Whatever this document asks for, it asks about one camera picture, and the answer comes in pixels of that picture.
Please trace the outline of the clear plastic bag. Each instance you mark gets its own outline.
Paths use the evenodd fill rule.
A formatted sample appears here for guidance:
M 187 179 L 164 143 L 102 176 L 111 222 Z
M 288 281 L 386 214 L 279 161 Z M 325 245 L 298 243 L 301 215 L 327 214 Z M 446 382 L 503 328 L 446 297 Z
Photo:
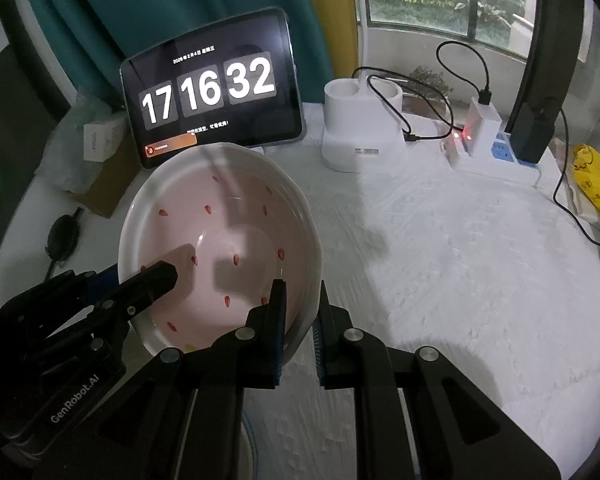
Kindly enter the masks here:
M 121 110 L 116 112 L 96 96 L 79 89 L 73 107 L 50 134 L 34 174 L 58 190 L 85 193 L 102 171 L 103 162 L 83 159 L 83 127 L 118 118 L 125 119 Z

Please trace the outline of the yellow curtain left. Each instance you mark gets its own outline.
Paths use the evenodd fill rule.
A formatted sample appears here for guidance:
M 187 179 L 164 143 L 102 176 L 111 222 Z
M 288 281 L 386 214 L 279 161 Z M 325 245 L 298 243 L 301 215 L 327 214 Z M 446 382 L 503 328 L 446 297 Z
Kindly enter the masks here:
M 358 66 L 358 21 L 355 0 L 312 0 L 323 29 L 336 78 L 349 77 Z

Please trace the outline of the cardboard box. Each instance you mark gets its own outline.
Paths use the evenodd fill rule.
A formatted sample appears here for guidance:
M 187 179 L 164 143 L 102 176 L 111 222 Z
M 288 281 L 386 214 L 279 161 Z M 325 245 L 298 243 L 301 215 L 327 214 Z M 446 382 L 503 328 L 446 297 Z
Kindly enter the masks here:
M 140 171 L 140 160 L 132 136 L 126 136 L 117 151 L 102 164 L 102 171 L 83 194 L 70 194 L 94 214 L 110 218 L 124 193 Z

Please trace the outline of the teal curtain left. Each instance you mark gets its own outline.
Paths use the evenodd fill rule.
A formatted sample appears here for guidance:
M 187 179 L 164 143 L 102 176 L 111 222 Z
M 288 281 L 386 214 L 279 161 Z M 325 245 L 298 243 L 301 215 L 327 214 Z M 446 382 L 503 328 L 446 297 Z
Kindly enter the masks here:
M 334 76 L 311 0 L 29 0 L 71 83 L 122 102 L 120 64 L 163 41 L 223 18 L 278 6 L 288 16 L 301 99 L 324 100 Z

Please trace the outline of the pink strawberry bowl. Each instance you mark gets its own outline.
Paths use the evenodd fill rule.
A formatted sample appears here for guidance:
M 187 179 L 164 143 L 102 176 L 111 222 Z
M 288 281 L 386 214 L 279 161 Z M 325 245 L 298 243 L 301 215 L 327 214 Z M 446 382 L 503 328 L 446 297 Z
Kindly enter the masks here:
M 132 319 L 150 354 L 211 346 L 268 301 L 275 280 L 287 289 L 285 362 L 316 317 L 323 254 L 308 201 L 275 162 L 248 148 L 189 148 L 151 173 L 123 222 L 119 278 L 158 261 L 173 264 L 178 281 Z

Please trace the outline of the white charger plug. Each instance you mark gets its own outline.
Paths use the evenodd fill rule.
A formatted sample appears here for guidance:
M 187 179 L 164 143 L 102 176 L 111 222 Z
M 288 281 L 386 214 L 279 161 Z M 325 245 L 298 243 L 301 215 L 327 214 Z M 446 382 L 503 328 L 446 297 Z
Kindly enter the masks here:
M 501 124 L 502 118 L 493 104 L 480 104 L 472 98 L 462 133 L 467 153 L 472 158 L 490 158 Z

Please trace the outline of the black power adapter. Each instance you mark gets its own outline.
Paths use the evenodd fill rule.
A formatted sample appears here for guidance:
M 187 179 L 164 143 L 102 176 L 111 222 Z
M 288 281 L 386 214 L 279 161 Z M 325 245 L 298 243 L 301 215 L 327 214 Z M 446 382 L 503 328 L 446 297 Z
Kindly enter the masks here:
M 516 159 L 537 164 L 554 134 L 554 124 L 543 112 L 524 103 L 510 127 L 509 144 Z

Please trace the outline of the black round puck device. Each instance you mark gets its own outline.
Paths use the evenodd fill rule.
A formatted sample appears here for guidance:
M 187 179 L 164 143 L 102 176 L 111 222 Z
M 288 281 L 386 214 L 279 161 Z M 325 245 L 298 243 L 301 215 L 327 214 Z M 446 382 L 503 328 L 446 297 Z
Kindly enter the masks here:
M 53 262 L 66 261 L 76 250 L 80 236 L 79 214 L 64 214 L 50 228 L 45 247 Z

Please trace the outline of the yellow wipes pack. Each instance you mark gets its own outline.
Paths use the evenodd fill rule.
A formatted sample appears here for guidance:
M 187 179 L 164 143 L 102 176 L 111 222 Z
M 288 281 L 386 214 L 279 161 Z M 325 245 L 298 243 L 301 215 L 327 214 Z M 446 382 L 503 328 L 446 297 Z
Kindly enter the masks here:
M 578 144 L 573 149 L 572 173 L 578 188 L 600 213 L 600 152 Z

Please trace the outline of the white power strip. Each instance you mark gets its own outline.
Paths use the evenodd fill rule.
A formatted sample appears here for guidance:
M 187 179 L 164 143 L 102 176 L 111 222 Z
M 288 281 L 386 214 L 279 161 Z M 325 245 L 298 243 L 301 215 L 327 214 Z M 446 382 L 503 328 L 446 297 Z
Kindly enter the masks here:
M 457 132 L 441 141 L 441 149 L 455 170 L 524 184 L 543 192 L 550 192 L 560 177 L 558 163 L 549 148 L 537 164 L 522 162 L 516 159 L 509 145 L 509 135 L 504 132 L 496 136 L 487 158 L 472 157 Z

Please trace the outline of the tablet showing clock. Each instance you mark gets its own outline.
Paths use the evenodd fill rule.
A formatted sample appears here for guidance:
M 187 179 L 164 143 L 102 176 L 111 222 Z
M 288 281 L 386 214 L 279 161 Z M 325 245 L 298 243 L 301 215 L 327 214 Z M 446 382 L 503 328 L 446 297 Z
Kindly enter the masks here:
M 186 148 L 297 141 L 302 106 L 286 13 L 265 8 L 216 21 L 120 65 L 140 164 L 154 169 Z

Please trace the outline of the small white box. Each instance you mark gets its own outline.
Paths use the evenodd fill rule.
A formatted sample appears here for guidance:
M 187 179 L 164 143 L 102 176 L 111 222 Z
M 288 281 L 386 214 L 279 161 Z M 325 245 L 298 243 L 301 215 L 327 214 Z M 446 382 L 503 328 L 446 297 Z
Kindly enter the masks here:
M 126 131 L 124 118 L 92 122 L 83 127 L 83 159 L 106 162 L 118 149 Z

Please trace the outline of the white lamp base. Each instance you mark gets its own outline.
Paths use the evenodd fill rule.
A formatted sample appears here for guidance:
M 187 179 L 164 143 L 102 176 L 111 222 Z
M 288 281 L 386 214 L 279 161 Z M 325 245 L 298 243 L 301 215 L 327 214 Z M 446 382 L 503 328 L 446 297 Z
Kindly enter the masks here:
M 329 81 L 324 88 L 322 157 L 340 172 L 389 170 L 406 151 L 402 90 L 392 81 L 362 77 Z

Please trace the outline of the white tablecloth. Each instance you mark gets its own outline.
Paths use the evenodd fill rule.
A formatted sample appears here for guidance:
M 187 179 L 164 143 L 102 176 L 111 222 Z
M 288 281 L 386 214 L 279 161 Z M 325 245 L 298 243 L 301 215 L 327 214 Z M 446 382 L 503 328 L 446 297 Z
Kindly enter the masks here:
M 600 437 L 600 252 L 534 188 L 453 170 L 439 143 L 383 174 L 338 174 L 306 137 L 267 148 L 310 204 L 329 299 L 394 348 L 432 344 L 569 479 Z M 0 304 L 44 278 L 47 232 L 72 200 L 35 178 L 0 248 Z M 311 334 L 245 411 L 257 479 L 352 479 L 352 394 L 317 385 Z

